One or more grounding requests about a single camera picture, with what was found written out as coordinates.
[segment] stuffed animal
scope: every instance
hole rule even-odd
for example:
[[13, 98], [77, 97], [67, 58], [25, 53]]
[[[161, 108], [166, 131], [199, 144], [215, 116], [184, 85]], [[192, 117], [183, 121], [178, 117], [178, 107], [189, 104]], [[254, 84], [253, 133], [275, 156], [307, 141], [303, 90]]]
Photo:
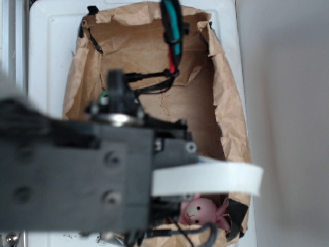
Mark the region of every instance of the stuffed animal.
[[196, 195], [191, 202], [182, 202], [178, 222], [185, 225], [216, 222], [219, 228], [230, 231], [231, 226], [224, 218], [228, 204], [229, 201], [225, 200], [222, 206], [217, 208], [212, 200]]

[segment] black wire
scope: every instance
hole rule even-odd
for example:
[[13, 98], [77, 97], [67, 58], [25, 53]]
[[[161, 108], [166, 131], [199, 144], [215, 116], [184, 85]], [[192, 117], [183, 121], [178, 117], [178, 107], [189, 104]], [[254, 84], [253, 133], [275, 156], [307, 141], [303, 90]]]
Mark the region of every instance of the black wire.
[[173, 231], [171, 229], [161, 229], [161, 230], [148, 230], [145, 232], [145, 238], [153, 238], [153, 237], [170, 237], [173, 235], [183, 234], [186, 238], [188, 234], [199, 234], [204, 232], [206, 229], [210, 228], [210, 236], [204, 244], [200, 247], [212, 247], [216, 243], [217, 235], [218, 235], [218, 228], [217, 224], [213, 222], [206, 223], [202, 225], [199, 229], [195, 230], [186, 230], [183, 231], [180, 227], [178, 227], [178, 231]]
[[175, 221], [175, 225], [177, 226], [178, 230], [183, 234], [183, 236], [187, 239], [187, 241], [190, 243], [191, 247], [194, 247], [194, 244], [192, 243], [191, 239], [187, 236], [187, 234], [180, 228], [178, 223]]

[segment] brown paper bag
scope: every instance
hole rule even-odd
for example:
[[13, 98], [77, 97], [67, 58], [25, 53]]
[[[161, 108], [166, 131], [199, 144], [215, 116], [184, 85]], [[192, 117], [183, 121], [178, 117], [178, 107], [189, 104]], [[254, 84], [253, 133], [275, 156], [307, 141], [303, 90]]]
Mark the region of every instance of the brown paper bag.
[[[211, 15], [190, 7], [182, 7], [182, 14], [191, 29], [184, 38], [180, 76], [169, 91], [143, 95], [141, 103], [153, 117], [172, 122], [187, 119], [201, 154], [219, 160], [251, 162], [241, 101], [224, 51], [209, 24]], [[168, 68], [168, 46], [163, 33], [159, 3], [131, 4], [86, 16], [68, 76], [64, 118], [86, 119], [84, 109], [106, 89], [109, 69], [153, 73]], [[141, 88], [162, 80], [147, 79], [131, 87]], [[225, 196], [205, 197], [219, 206]], [[250, 196], [230, 193], [228, 197], [232, 230], [228, 234], [218, 230], [216, 246], [236, 242], [247, 229]], [[174, 225], [161, 227], [175, 228]], [[198, 245], [207, 239], [206, 235], [189, 237]], [[143, 243], [157, 247], [187, 244], [183, 236], [148, 239]]]

